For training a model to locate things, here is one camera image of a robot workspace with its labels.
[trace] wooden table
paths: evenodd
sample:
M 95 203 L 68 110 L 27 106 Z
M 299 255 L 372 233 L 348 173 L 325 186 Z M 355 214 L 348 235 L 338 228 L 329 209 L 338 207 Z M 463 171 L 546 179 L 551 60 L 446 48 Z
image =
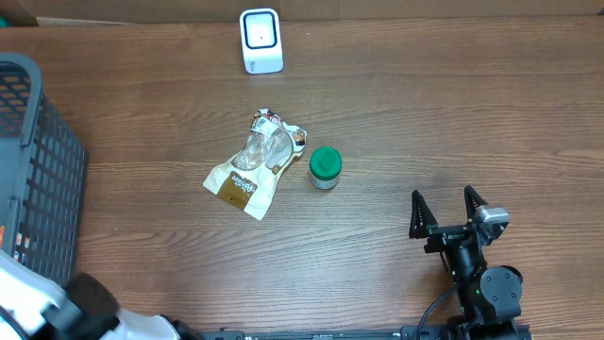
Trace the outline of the wooden table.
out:
M 451 282 L 408 239 L 411 191 L 448 225 L 470 183 L 511 213 L 485 256 L 524 274 L 519 321 L 536 339 L 604 336 L 604 20 L 283 23 L 282 37 L 284 71 L 249 76 L 236 24 L 0 30 L 90 151 L 80 270 L 201 330 L 416 323 Z M 201 183 L 264 107 L 310 137 L 256 221 Z M 308 179 L 321 145 L 344 156 L 330 193 Z

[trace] black cable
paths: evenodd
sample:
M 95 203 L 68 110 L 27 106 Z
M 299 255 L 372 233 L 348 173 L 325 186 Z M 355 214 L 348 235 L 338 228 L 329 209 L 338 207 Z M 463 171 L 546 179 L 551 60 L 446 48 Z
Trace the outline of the black cable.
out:
M 422 319 L 419 320 L 419 325 L 417 325 L 417 331 L 416 331 L 416 334 L 415 334 L 416 335 L 415 339 L 417 339 L 417 340 L 421 340 L 422 339 L 422 328 L 424 327 L 424 323 L 428 319 L 428 315 L 430 315 L 430 312 L 432 312 L 432 310 L 434 308 L 436 308 L 436 306 L 438 306 L 439 303 L 443 302 L 444 300 L 446 300 L 447 298 L 449 298 L 453 293 L 455 293 L 457 291 L 457 289 L 459 287 L 461 287 L 463 284 L 464 284 L 464 282 L 457 282 L 457 283 L 455 283 L 455 285 L 453 286 L 453 288 L 449 289 L 444 294 L 442 294 L 441 296 L 439 296 L 434 302 L 432 302 L 432 304 L 424 312 L 424 315 L 422 316 Z
M 15 330 L 17 335 L 23 340 L 29 340 L 29 334 L 21 327 L 19 322 L 2 306 L 0 306 L 0 316 Z

